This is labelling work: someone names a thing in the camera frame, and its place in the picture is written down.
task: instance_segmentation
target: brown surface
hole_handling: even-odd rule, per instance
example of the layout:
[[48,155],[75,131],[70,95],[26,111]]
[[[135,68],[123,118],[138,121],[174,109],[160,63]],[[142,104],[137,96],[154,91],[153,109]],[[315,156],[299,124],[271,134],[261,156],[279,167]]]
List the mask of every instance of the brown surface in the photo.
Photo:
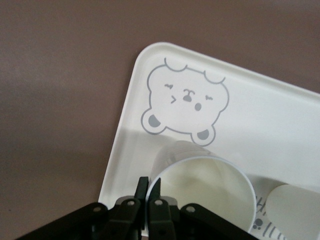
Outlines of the brown surface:
[[320,93],[319,1],[2,1],[0,239],[98,200],[139,52],[171,42]]

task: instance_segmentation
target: paper cup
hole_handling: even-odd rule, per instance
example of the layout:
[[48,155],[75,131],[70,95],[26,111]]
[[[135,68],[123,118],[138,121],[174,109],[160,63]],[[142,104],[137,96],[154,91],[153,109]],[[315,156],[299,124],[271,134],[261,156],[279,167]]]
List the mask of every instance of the paper cup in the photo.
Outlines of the paper cup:
[[289,240],[320,240],[320,193],[285,184],[266,199],[266,214]]
[[161,195],[178,207],[200,204],[249,232],[256,215],[256,196],[247,176],[234,164],[192,142],[177,141],[157,154],[147,198],[161,178]]

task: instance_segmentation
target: bear nose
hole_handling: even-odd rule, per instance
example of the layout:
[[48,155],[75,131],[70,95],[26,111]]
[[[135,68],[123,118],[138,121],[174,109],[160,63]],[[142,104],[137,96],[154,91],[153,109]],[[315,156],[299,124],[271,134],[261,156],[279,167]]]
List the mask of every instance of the bear nose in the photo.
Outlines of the bear nose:
[[187,102],[191,102],[191,101],[192,101],[192,98],[191,98],[190,95],[185,95],[185,96],[183,97],[183,100],[185,100],[185,101],[187,101]]

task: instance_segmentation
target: white tray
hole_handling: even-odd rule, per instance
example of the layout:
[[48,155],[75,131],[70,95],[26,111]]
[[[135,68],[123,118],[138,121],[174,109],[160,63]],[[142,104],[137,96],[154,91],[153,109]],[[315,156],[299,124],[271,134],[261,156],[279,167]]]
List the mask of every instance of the white tray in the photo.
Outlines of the white tray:
[[[159,149],[186,140],[242,168],[263,214],[277,181],[320,192],[319,125],[320,94],[170,43],[152,44],[135,62],[99,202],[112,208],[133,195]],[[255,226],[266,230],[263,236],[271,229]]]

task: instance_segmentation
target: paw print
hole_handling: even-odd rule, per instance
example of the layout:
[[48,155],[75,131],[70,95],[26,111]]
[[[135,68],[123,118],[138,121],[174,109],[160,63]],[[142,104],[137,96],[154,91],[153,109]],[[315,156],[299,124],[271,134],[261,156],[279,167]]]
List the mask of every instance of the paw print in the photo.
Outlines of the paw print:
[[257,219],[254,221],[253,228],[260,230],[263,223],[264,223],[264,222],[263,222],[260,218],[257,218]]

